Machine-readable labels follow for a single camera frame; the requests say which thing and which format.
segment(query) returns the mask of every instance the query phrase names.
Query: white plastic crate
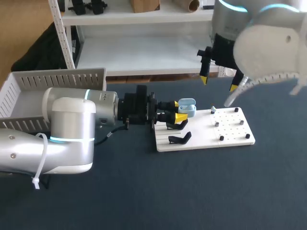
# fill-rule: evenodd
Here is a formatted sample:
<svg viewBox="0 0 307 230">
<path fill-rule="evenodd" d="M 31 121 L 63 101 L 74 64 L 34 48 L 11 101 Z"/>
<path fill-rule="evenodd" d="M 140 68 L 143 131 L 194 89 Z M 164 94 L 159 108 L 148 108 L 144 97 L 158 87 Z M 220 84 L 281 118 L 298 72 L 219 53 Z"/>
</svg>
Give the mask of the white plastic crate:
<svg viewBox="0 0 307 230">
<path fill-rule="evenodd" d="M 105 69 L 12 72 L 0 91 L 0 128 L 26 133 L 50 131 L 42 98 L 50 87 L 106 90 Z"/>
</svg>

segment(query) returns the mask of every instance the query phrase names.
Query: shelf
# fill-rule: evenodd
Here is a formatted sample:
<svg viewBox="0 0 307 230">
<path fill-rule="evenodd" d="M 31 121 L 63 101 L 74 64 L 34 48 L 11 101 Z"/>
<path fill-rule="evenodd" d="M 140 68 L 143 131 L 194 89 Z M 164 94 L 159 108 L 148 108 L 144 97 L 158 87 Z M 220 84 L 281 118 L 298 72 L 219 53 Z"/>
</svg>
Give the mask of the shelf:
<svg viewBox="0 0 307 230">
<path fill-rule="evenodd" d="M 133 13 L 129 0 L 108 1 L 105 13 L 94 15 L 86 10 L 85 15 L 76 15 L 66 11 L 62 17 L 64 25 L 111 25 L 111 24 L 144 24 L 211 21 L 213 10 L 199 8 L 189 13 L 181 9 L 171 0 L 161 0 L 159 11 Z"/>
<path fill-rule="evenodd" d="M 199 49 L 210 46 L 209 36 L 87 38 L 77 68 L 106 68 L 107 76 L 199 73 Z M 218 72 L 213 65 L 210 72 Z"/>
</svg>

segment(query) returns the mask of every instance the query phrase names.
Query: blue object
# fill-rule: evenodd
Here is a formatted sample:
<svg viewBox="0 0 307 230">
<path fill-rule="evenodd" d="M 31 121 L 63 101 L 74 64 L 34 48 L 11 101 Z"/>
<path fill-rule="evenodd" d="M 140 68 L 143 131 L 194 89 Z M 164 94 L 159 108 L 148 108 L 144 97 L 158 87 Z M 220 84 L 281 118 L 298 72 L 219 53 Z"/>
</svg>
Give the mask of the blue object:
<svg viewBox="0 0 307 230">
<path fill-rule="evenodd" d="M 225 7 L 233 10 L 233 11 L 238 11 L 238 12 L 248 12 L 247 9 L 245 9 L 244 7 L 242 6 L 233 6 L 233 5 L 230 5 L 229 3 L 225 2 L 224 0 L 219 0 L 219 2 L 224 5 Z"/>
<path fill-rule="evenodd" d="M 299 13 L 299 10 L 293 6 L 289 6 L 289 5 L 286 5 L 286 4 L 272 4 L 272 5 L 268 5 L 268 6 L 265 6 L 263 7 L 260 12 L 264 12 L 268 9 L 272 9 L 272 8 L 285 8 L 285 9 L 288 9 L 288 10 L 291 10 L 293 12 L 296 12 L 296 13 Z"/>
<path fill-rule="evenodd" d="M 90 90 L 87 90 L 86 93 L 85 93 L 84 99 L 86 99 L 86 100 L 87 100 L 89 91 L 90 91 Z"/>
<path fill-rule="evenodd" d="M 189 117 L 194 117 L 196 114 L 196 101 L 193 98 L 182 98 L 178 101 L 178 113 L 188 114 Z"/>
<path fill-rule="evenodd" d="M 54 137 L 50 137 L 50 140 L 54 140 L 54 141 L 68 141 L 68 142 L 86 142 L 86 141 L 93 141 L 95 140 L 95 138 L 91 138 L 91 139 L 67 139 L 67 138 L 54 138 Z"/>
</svg>

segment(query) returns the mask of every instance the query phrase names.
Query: white board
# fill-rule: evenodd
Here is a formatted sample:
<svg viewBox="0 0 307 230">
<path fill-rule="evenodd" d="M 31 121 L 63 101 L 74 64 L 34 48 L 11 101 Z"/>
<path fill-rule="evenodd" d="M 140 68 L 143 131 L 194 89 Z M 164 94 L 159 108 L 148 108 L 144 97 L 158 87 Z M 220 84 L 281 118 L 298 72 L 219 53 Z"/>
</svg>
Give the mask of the white board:
<svg viewBox="0 0 307 230">
<path fill-rule="evenodd" d="M 215 127 L 215 122 L 219 122 L 218 127 Z M 167 130 L 166 123 L 157 122 L 154 131 L 159 152 L 255 144 L 255 138 L 241 108 L 238 108 L 238 112 L 235 112 L 235 108 L 217 109 L 215 114 L 211 114 L 210 109 L 198 110 L 194 117 L 188 119 L 183 130 Z M 191 132 L 192 137 L 187 144 L 169 143 L 168 136 L 183 138 L 188 132 Z M 220 141 L 220 136 L 224 136 L 223 141 Z"/>
</svg>

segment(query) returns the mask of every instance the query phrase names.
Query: dark blue table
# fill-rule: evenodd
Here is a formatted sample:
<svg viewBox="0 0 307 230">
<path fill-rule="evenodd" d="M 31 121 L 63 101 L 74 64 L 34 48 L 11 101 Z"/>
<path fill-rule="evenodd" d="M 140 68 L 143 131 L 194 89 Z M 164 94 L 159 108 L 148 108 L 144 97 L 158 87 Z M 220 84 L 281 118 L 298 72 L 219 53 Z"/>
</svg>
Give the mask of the dark blue table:
<svg viewBox="0 0 307 230">
<path fill-rule="evenodd" d="M 148 84 L 158 100 L 192 97 L 223 107 L 231 79 Z M 295 82 L 240 96 L 256 138 L 245 147 L 157 153 L 148 126 L 130 126 L 95 150 L 89 172 L 0 177 L 1 230 L 201 230 L 307 228 L 307 90 Z M 135 84 L 108 85 L 120 97 Z M 109 128 L 97 134 L 102 138 Z"/>
</svg>

